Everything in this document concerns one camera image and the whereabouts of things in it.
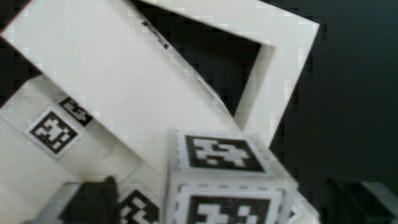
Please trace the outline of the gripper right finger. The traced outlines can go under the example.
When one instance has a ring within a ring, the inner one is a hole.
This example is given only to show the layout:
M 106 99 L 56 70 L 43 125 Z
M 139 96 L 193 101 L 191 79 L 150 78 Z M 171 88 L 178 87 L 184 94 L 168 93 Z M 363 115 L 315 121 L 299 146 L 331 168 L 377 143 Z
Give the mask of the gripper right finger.
M 326 224 L 398 224 L 398 196 L 381 182 L 328 180 Z

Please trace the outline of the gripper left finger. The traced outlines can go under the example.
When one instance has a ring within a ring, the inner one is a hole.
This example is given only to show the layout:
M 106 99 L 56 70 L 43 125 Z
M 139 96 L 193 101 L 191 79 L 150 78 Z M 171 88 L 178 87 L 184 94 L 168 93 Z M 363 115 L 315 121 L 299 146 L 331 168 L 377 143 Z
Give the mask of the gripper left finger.
M 70 182 L 61 186 L 40 214 L 24 224 L 120 224 L 118 199 L 113 176 L 100 182 Z

